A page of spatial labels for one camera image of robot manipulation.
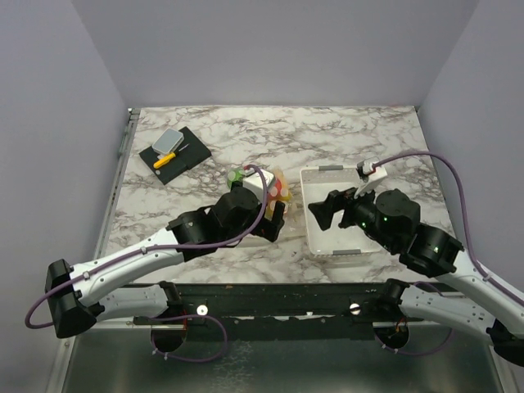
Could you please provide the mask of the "clear zip top bag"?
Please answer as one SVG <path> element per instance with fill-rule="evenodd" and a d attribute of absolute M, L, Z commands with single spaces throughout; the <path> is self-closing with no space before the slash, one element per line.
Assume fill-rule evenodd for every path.
<path fill-rule="evenodd" d="M 278 241 L 284 242 L 305 235 L 304 220 L 302 219 L 295 197 L 291 192 L 291 184 L 282 169 L 274 166 L 269 169 L 261 169 L 267 187 L 267 203 L 265 218 L 271 220 L 276 212 L 277 204 L 283 206 L 284 225 L 279 232 Z M 255 194 L 259 202 L 263 198 L 263 184 L 261 177 L 253 169 L 242 167 L 231 168 L 226 175 L 227 186 L 232 188 L 239 183 Z"/>

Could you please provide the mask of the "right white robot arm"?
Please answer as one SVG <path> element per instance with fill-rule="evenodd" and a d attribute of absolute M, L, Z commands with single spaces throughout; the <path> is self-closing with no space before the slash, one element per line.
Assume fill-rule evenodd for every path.
<path fill-rule="evenodd" d="M 420 318 L 478 336 L 493 346 L 497 355 L 522 366 L 523 308 L 504 294 L 500 285 L 481 276 L 462 243 L 444 230 L 422 223 L 419 204 L 398 189 L 360 197 L 355 193 L 354 188 L 334 190 L 324 201 L 308 205 L 321 230 L 328 230 L 334 214 L 341 212 L 339 228 L 360 228 L 408 269 L 469 299 L 463 303 L 389 279 L 375 302 L 377 313 L 386 320 Z"/>

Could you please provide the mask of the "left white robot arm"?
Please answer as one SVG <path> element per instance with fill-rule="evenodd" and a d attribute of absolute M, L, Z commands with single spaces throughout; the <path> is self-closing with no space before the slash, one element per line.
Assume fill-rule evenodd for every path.
<path fill-rule="evenodd" d="M 47 267 L 44 291 L 56 336 L 77 336 L 107 319 L 137 316 L 175 321 L 181 311 L 166 283 L 140 286 L 136 279 L 156 270 L 235 246 L 246 235 L 270 242 L 284 225 L 284 203 L 265 218 L 250 190 L 235 187 L 210 206 L 182 213 L 165 228 L 113 255 L 81 264 L 60 259 Z"/>

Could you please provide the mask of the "red strawberry toy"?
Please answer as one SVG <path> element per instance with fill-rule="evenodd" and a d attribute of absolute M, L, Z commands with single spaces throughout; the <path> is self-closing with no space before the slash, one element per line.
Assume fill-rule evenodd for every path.
<path fill-rule="evenodd" d="M 285 179 L 282 176 L 275 175 L 273 186 L 269 189 L 269 199 L 286 201 L 289 197 L 289 189 Z"/>

